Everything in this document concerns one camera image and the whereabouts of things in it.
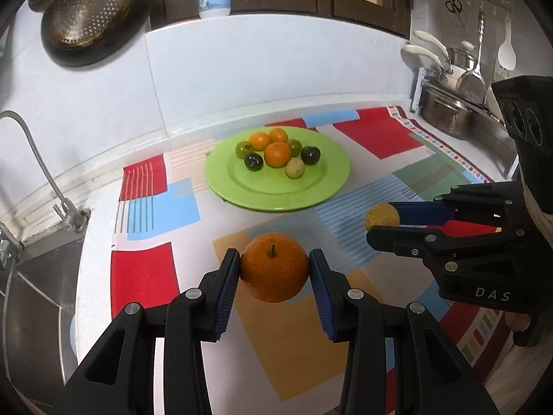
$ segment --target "stainless steel sink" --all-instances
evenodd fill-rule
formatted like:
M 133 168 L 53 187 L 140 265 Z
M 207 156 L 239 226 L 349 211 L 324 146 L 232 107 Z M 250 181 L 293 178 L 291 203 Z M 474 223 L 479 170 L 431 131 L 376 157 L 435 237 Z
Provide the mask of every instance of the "stainless steel sink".
M 26 246 L 13 267 L 0 270 L 0 371 L 44 412 L 77 367 L 70 326 L 84 235 L 54 230 Z

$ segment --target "colorful tablecloth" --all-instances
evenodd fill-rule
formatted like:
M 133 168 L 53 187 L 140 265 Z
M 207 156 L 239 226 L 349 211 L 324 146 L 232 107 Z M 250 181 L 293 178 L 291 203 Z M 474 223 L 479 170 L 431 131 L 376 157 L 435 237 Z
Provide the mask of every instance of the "colorful tablecloth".
M 400 107 L 316 114 L 275 123 L 314 129 L 349 153 L 351 173 L 333 198 L 288 213 L 263 213 L 224 202 L 203 175 L 206 157 L 224 132 L 124 169 L 113 235 L 111 307 L 165 304 L 218 268 L 227 248 L 242 251 L 266 232 L 322 248 L 331 268 L 387 304 L 420 301 L 440 321 L 484 379 L 507 340 L 502 312 L 445 301 L 421 260 L 371 249 L 364 215 L 376 203 L 431 200 L 450 187 L 490 179 L 448 145 L 409 120 Z M 453 236 L 494 228 L 449 222 Z M 308 282 L 281 304 L 253 299 L 239 284 L 228 331 L 203 345 L 213 412 L 218 415 L 334 413 L 347 344 L 323 333 Z M 386 342 L 387 393 L 395 403 L 392 341 Z M 156 394 L 160 398 L 159 379 Z

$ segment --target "tangerine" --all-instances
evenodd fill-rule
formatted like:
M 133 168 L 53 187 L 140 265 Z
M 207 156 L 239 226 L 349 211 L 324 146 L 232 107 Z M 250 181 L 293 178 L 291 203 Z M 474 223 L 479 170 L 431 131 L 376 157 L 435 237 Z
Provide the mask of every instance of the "tangerine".
M 269 132 L 271 142 L 286 142 L 288 140 L 288 134 L 282 128 L 274 128 Z
M 265 148 L 263 156 L 267 165 L 279 169 L 286 166 L 292 157 L 292 151 L 284 142 L 275 142 Z
M 248 292 L 266 303 L 293 298 L 307 281 L 309 260 L 294 239 L 275 232 L 253 239 L 240 257 L 240 278 Z
M 271 143 L 271 138 L 266 132 L 254 132 L 248 139 L 255 151 L 263 151 Z

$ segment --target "pot handle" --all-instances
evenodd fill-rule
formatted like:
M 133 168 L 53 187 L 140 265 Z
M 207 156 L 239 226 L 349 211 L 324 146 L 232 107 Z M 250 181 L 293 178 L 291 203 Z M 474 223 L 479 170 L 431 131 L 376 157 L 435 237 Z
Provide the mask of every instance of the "pot handle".
M 420 55 L 420 56 L 429 57 L 430 59 L 432 59 L 432 62 L 435 63 L 439 68 L 443 68 L 438 55 L 435 55 L 434 53 L 432 53 L 431 51 L 427 50 L 424 47 L 421 47 L 419 45 L 407 44 L 402 47 L 402 50 L 411 55 Z
M 420 40 L 424 40 L 425 42 L 436 45 L 440 49 L 440 51 L 442 52 L 443 56 L 446 59 L 449 58 L 449 54 L 447 53 L 446 46 L 444 44 L 442 44 L 442 42 L 440 42 L 432 34 L 427 33 L 425 31 L 419 31 L 419 30 L 413 31 L 413 34 L 415 35 L 415 37 L 418 37 Z
M 475 46 L 472 45 L 469 41 L 467 40 L 462 40 L 461 41 L 461 46 L 467 51 L 467 52 L 471 52 L 472 50 L 475 49 Z

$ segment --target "white tile wall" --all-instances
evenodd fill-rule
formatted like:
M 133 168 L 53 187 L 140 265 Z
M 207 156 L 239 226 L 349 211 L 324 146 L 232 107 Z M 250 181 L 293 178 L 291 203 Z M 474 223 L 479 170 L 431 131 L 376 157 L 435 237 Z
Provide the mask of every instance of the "white tile wall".
M 27 122 L 54 176 L 163 128 L 144 33 L 111 58 L 81 69 L 53 63 L 36 38 L 0 77 L 0 110 L 5 109 Z M 0 213 L 5 213 L 46 180 L 17 123 L 0 120 L 0 132 Z
M 410 94 L 413 72 L 397 39 L 361 25 L 284 14 L 197 20 L 147 34 L 168 127 L 305 96 Z
M 15 23 L 10 27 L 7 37 L 6 50 L 0 59 L 0 70 L 5 70 L 21 52 L 35 39 L 40 37 L 40 20 L 42 14 L 32 12 L 26 2 L 21 5 L 16 14 Z
M 17 14 L 0 64 L 0 110 L 27 121 L 54 176 L 154 130 L 224 121 L 231 109 L 320 95 L 408 97 L 420 64 L 400 53 L 404 40 L 365 26 L 250 14 L 142 33 L 98 65 L 69 69 L 44 52 L 40 18 L 27 3 Z M 0 129 L 1 214 L 46 181 L 16 123 Z
M 480 0 L 461 0 L 464 8 L 471 10 L 474 14 L 469 35 L 455 33 L 450 29 L 446 20 L 448 16 L 454 16 L 449 15 L 444 9 L 445 1 L 414 0 L 412 29 L 425 30 L 440 39 L 446 46 L 460 47 L 461 40 L 468 40 L 476 45 L 476 23 Z M 518 73 L 553 76 L 553 48 L 523 0 L 511 1 L 513 8 L 511 14 L 512 42 L 517 57 Z M 482 73 L 485 80 L 490 82 L 497 51 L 505 40 L 504 19 L 507 13 L 502 8 L 495 7 L 488 2 L 484 3 L 484 11 L 486 23 L 482 46 Z M 417 39 L 412 40 L 439 54 L 436 47 Z M 429 65 L 426 59 L 423 60 L 423 63 Z

